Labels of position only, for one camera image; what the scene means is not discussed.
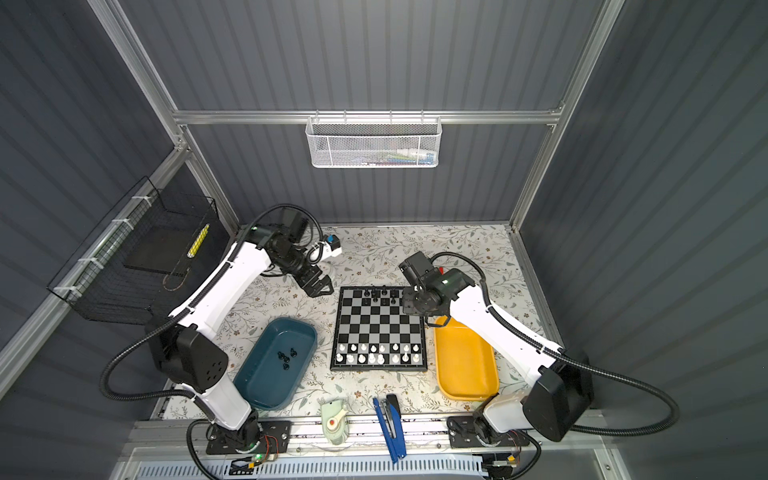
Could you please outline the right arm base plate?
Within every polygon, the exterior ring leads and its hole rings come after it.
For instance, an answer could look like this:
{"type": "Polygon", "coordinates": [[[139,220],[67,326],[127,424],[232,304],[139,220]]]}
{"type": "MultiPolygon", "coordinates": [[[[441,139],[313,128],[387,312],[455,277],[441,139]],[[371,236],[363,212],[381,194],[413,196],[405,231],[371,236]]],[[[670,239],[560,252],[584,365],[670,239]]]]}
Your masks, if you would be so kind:
{"type": "Polygon", "coordinates": [[[446,419],[449,443],[454,449],[526,447],[530,441],[519,433],[499,433],[490,424],[475,416],[450,416],[446,419]]]}

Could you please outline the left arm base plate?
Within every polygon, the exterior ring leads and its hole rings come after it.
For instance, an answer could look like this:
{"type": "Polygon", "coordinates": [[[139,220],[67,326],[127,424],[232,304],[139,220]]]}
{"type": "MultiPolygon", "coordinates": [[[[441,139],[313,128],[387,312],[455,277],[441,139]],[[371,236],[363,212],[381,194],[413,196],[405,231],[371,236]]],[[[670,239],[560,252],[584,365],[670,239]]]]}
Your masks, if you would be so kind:
{"type": "Polygon", "coordinates": [[[211,424],[206,430],[208,455],[281,454],[291,437],[290,421],[253,421],[239,430],[211,424]]]}

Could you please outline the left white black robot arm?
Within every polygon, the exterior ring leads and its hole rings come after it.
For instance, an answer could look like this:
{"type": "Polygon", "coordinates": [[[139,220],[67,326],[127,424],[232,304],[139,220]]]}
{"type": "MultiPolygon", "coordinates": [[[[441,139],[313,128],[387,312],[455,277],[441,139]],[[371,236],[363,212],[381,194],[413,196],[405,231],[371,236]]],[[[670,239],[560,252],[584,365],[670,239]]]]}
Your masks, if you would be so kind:
{"type": "Polygon", "coordinates": [[[214,340],[246,288],[273,267],[291,276],[311,298],[332,293],[332,281],[319,264],[341,254],[341,241],[336,235],[320,232],[314,242],[302,244],[305,222],[319,224],[305,208],[283,203],[268,208],[241,229],[200,287],[167,316],[148,322],[145,336],[107,363],[99,380],[102,395],[115,401],[188,398],[231,449],[255,449],[262,437],[258,416],[228,377],[228,356],[214,340]],[[121,393],[110,386],[111,374],[119,363],[143,345],[149,347],[156,369],[174,382],[175,388],[121,393]]]}

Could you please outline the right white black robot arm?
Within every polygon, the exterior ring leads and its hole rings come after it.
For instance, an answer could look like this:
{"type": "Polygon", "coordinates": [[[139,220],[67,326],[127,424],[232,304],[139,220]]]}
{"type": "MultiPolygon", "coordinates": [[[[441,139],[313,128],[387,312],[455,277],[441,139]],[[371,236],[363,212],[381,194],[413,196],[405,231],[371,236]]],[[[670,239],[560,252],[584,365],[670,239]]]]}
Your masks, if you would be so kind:
{"type": "Polygon", "coordinates": [[[612,437],[639,437],[671,428],[680,418],[678,403],[646,382],[593,366],[581,350],[567,350],[535,333],[492,301],[487,278],[473,280],[462,270],[441,272],[436,255],[418,251],[399,269],[409,283],[408,312],[421,319],[456,320],[500,353],[528,386],[519,399],[496,394],[475,412],[473,429],[485,443],[512,430],[533,429],[546,439],[561,441],[569,432],[612,437]],[[579,424],[595,397],[593,379],[601,377],[648,393],[664,402],[669,412],[649,425],[606,428],[579,424]]]}

